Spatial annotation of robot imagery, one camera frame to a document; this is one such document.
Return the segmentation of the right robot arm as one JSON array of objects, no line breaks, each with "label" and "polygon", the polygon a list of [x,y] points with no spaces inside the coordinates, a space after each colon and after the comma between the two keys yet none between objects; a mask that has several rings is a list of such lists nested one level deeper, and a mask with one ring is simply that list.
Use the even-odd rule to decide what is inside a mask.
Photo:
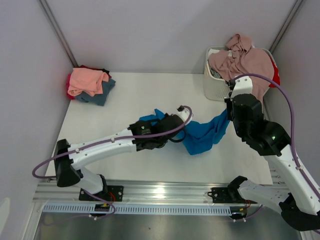
[{"label": "right robot arm", "polygon": [[252,94],[225,98],[227,119],[233,122],[235,133],[276,169],[288,191],[259,185],[244,176],[236,177],[228,186],[228,198],[233,202],[251,200],[279,213],[293,229],[320,229],[320,187],[292,150],[293,141],[278,123],[266,120],[262,104]]}]

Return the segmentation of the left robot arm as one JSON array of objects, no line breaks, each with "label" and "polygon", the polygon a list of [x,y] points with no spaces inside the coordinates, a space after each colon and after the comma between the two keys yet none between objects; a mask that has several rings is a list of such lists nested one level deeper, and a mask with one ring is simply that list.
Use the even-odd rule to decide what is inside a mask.
[{"label": "left robot arm", "polygon": [[77,186],[101,201],[108,195],[106,179],[86,168],[87,165],[122,153],[160,149],[184,130],[192,116],[187,109],[165,114],[160,120],[139,120],[98,141],[70,144],[61,139],[55,146],[54,169],[60,188]]}]

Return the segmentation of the blue t shirt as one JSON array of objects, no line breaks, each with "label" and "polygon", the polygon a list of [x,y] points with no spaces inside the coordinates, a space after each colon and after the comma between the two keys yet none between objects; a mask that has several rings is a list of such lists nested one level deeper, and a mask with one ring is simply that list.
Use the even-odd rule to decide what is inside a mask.
[{"label": "blue t shirt", "polygon": [[[144,134],[152,134],[151,120],[162,119],[165,114],[159,109],[154,110],[154,114],[142,116],[136,122],[144,131]],[[186,148],[189,155],[194,156],[202,154],[211,150],[211,148],[218,144],[223,136],[226,134],[227,127],[230,121],[227,120],[227,111],[224,110],[220,115],[215,116],[207,123],[199,123],[197,121],[190,121],[184,126],[186,137],[181,142]],[[165,145],[154,144],[156,148],[162,148]]]}]

